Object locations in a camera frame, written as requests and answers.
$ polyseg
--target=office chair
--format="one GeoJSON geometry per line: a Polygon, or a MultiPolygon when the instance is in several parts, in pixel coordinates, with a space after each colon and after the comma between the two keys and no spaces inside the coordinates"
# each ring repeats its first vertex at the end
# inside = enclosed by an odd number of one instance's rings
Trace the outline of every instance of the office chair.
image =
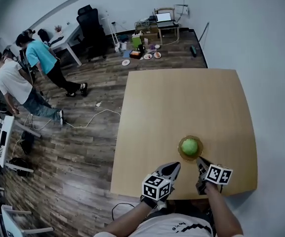
{"type": "Polygon", "coordinates": [[[91,9],[90,5],[79,9],[77,21],[83,32],[84,39],[81,44],[88,49],[88,59],[93,57],[105,56],[108,42],[103,29],[99,24],[98,10],[91,9]]]}

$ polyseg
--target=laptop screen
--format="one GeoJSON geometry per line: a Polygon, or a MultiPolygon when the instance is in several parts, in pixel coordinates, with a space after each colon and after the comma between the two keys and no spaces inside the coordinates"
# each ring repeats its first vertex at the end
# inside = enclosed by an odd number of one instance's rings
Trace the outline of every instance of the laptop screen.
{"type": "Polygon", "coordinates": [[[171,14],[169,12],[156,14],[156,17],[157,17],[157,22],[171,21],[171,14]]]}

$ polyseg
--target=wooden floor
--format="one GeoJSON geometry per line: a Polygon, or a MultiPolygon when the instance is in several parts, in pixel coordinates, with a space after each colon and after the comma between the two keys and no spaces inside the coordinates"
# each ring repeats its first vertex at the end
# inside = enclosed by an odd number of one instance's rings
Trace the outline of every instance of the wooden floor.
{"type": "MultiPolygon", "coordinates": [[[[164,37],[166,43],[174,41],[164,37]]],[[[190,46],[197,46],[194,33],[182,32],[179,43],[162,46],[161,59],[134,60],[127,67],[121,65],[121,55],[112,53],[105,60],[87,62],[85,54],[79,54],[83,65],[78,67],[69,53],[62,57],[62,70],[68,80],[88,82],[90,92],[85,98],[67,98],[65,91],[48,79],[37,82],[53,107],[61,108],[67,122],[86,125],[98,112],[110,109],[121,113],[124,90],[129,71],[204,68],[204,59],[197,49],[198,57],[190,53],[190,46]]],[[[28,112],[19,107],[18,118],[22,123],[28,112]]],[[[55,231],[41,236],[86,237],[93,236],[112,221],[111,210],[120,202],[138,202],[138,199],[121,197],[110,193],[114,152],[120,116],[105,112],[98,115],[85,129],[63,127],[50,122],[36,139],[32,152],[26,156],[20,147],[14,157],[22,157],[35,170],[28,177],[19,177],[3,169],[0,185],[5,187],[5,201],[16,209],[30,210],[33,215],[31,227],[52,226],[55,231]]],[[[34,117],[34,126],[46,124],[46,118],[34,117]]],[[[9,158],[20,133],[12,134],[9,158]]],[[[119,216],[130,206],[120,205],[115,210],[119,216]]]]}

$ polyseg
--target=small bowl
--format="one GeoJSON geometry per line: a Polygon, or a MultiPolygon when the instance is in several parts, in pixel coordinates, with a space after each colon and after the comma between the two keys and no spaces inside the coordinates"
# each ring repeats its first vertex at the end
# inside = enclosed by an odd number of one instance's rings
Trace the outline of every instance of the small bowl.
{"type": "Polygon", "coordinates": [[[179,154],[181,155],[181,157],[184,159],[184,160],[188,160],[188,161],[193,161],[195,159],[197,159],[199,156],[201,156],[202,152],[203,152],[203,149],[204,149],[204,146],[201,142],[201,140],[198,138],[198,137],[195,137],[195,136],[192,136],[192,135],[189,135],[189,136],[186,136],[184,137],[183,139],[181,139],[180,143],[178,144],[178,152],[179,154]],[[197,142],[197,152],[194,156],[188,156],[187,154],[185,154],[182,150],[182,144],[184,141],[186,141],[187,139],[193,139],[197,142]]]}

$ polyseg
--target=white t-shirt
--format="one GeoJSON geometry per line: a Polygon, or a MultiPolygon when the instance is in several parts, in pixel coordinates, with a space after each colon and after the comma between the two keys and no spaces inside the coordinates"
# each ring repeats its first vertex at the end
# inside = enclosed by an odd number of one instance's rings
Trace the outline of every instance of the white t-shirt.
{"type": "Polygon", "coordinates": [[[22,105],[33,87],[18,72],[21,68],[17,62],[5,59],[4,65],[0,68],[0,91],[3,95],[11,94],[22,105]]]}
{"type": "MultiPolygon", "coordinates": [[[[149,219],[139,225],[130,237],[212,237],[210,224],[203,219],[183,214],[169,214],[149,219]]],[[[94,237],[115,237],[101,232],[94,237]]]]}

